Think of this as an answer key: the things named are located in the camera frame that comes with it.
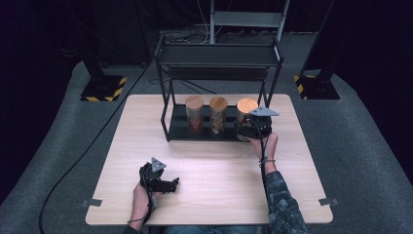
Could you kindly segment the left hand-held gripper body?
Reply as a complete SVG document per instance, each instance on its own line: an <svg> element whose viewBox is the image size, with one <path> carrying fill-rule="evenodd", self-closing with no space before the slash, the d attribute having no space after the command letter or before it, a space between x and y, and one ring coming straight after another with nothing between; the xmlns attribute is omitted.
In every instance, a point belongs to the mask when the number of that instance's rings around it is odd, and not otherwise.
<svg viewBox="0 0 413 234"><path fill-rule="evenodd" d="M139 169L140 184L148 192L169 192L169 183L161 180L166 165L156 158L152 158Z"/></svg>

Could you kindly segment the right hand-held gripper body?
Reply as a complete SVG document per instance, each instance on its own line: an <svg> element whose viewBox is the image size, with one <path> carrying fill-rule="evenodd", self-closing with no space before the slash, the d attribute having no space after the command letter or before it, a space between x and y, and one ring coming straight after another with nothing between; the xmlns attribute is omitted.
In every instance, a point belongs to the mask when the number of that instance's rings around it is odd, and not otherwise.
<svg viewBox="0 0 413 234"><path fill-rule="evenodd" d="M242 136L251 138L267 137L272 132L272 117L279 113L266 106L251 110L242 121Z"/></svg>

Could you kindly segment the wooden-lid jar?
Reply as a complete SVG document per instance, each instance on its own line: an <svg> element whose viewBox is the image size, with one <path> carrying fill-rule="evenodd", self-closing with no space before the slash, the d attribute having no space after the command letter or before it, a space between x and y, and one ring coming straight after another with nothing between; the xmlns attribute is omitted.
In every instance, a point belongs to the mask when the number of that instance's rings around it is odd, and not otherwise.
<svg viewBox="0 0 413 234"><path fill-rule="evenodd" d="M200 134L204 130L204 100L200 96L189 96L185 99L189 131Z"/></svg>
<svg viewBox="0 0 413 234"><path fill-rule="evenodd" d="M251 129L251 124L249 123L251 110L254 110L258 107L258 103L255 99L245 97L240 99L237 104L237 119L238 121L243 123L243 134L248 133ZM237 135L237 138L241 141L247 141L245 136Z"/></svg>
<svg viewBox="0 0 413 234"><path fill-rule="evenodd" d="M228 101L224 97L213 97L209 101L210 107L210 129L215 134L222 134L225 131L226 123L226 108L228 106Z"/></svg>

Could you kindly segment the black metal shelf rack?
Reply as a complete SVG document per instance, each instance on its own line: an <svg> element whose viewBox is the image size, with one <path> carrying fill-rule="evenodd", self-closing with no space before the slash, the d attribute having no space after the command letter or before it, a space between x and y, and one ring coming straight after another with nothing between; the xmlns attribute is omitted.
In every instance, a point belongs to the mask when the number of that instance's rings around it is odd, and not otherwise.
<svg viewBox="0 0 413 234"><path fill-rule="evenodd" d="M275 74L269 89L262 87L257 102L269 106L282 69L283 57L278 43L270 45L243 44L170 44L164 37L159 39L155 50L158 78L161 85L164 107L173 104L170 123L161 117L164 133L171 140L235 141L237 107L232 104L226 111L226 130L222 134L203 130L192 134L185 124L184 106L175 100L175 81L236 81L259 82L265 85L269 69Z"/></svg>

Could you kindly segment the person's right hand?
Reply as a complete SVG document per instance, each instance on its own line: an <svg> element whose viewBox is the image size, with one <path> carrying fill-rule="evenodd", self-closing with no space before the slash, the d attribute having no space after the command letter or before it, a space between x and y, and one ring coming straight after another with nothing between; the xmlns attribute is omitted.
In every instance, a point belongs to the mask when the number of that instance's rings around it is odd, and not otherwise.
<svg viewBox="0 0 413 234"><path fill-rule="evenodd" d="M278 139L277 134L271 133L263 139L250 138L249 141L260 161L274 162Z"/></svg>

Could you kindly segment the person's left hand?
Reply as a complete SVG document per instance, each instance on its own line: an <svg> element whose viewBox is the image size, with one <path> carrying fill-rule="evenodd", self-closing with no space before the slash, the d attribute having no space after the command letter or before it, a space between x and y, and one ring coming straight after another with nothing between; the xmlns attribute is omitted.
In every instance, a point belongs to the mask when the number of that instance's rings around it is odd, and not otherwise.
<svg viewBox="0 0 413 234"><path fill-rule="evenodd" d="M131 218L145 217L149 212L149 198L146 189L138 184L133 190Z"/></svg>

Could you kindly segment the person's blue jeans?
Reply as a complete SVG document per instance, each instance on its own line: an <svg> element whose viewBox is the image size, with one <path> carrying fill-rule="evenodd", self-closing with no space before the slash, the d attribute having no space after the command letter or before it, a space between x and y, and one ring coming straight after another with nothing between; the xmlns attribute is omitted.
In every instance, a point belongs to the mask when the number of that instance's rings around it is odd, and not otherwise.
<svg viewBox="0 0 413 234"><path fill-rule="evenodd" d="M265 234L265 232L265 227L256 225L176 225L167 227L165 230L165 234Z"/></svg>

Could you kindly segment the black yellow-striped stand base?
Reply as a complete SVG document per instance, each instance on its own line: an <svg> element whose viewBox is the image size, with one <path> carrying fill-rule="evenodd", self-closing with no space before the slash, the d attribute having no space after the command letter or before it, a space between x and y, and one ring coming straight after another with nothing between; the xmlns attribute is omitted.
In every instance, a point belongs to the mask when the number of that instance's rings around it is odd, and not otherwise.
<svg viewBox="0 0 413 234"><path fill-rule="evenodd" d="M90 81L81 93L81 100L113 101L117 100L128 80L122 75L106 75L95 61L85 61Z"/></svg>
<svg viewBox="0 0 413 234"><path fill-rule="evenodd" d="M294 82L302 99L339 99L331 77L334 74L337 60L334 58L317 65L314 59L308 58L299 75L294 76ZM318 69L317 75L305 75L306 70Z"/></svg>

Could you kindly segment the grey metal stand frame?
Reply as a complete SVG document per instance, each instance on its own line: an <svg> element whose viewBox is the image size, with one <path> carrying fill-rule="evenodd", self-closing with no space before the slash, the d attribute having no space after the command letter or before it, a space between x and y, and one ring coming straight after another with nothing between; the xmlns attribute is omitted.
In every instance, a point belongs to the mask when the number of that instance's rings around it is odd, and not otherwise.
<svg viewBox="0 0 413 234"><path fill-rule="evenodd" d="M282 9L275 13L257 12L232 12L216 11L215 0L210 0L209 10L209 43L215 43L218 31L216 26L244 26L244 27L266 27L277 30L277 40L281 41L283 27L286 20L290 0L282 0Z"/></svg>

